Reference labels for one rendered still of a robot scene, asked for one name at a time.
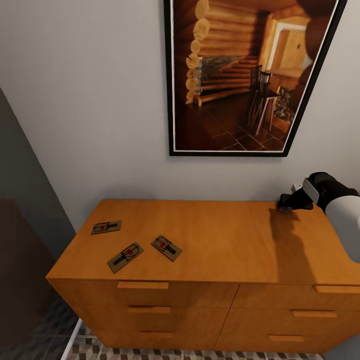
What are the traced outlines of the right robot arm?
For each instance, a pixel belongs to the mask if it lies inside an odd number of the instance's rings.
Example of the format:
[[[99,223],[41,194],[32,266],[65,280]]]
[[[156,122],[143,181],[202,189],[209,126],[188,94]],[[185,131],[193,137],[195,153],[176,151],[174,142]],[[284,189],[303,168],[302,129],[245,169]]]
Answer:
[[[315,173],[303,184],[293,184],[292,194],[283,193],[277,207],[292,210],[322,208],[347,255],[360,264],[360,195],[328,173]]]

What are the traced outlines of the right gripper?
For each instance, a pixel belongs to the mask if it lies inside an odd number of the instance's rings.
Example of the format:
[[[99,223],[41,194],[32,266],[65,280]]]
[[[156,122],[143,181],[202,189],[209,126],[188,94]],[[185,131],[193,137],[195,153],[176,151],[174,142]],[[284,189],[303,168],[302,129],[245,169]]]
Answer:
[[[288,207],[288,208],[292,208],[292,210],[297,210],[297,209],[312,210],[313,202],[304,202],[300,200],[297,196],[297,192],[294,192],[293,194],[283,193],[280,196],[280,201],[278,202],[277,207],[278,208]]]

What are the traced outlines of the mousetrap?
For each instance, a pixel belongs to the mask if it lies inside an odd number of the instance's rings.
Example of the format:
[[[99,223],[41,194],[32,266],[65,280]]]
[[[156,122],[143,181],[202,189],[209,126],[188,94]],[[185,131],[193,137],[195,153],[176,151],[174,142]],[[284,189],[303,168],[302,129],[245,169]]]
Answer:
[[[91,235],[120,231],[121,224],[121,220],[94,224]]]
[[[278,209],[279,212],[292,215],[292,207],[282,206]]]
[[[121,251],[115,257],[110,259],[107,263],[116,274],[119,270],[125,267],[128,263],[138,257],[144,249],[137,243],[133,243],[125,250]]]
[[[154,246],[158,251],[163,253],[167,258],[172,262],[183,252],[178,246],[173,244],[171,241],[166,239],[161,234],[151,242],[151,245]]]

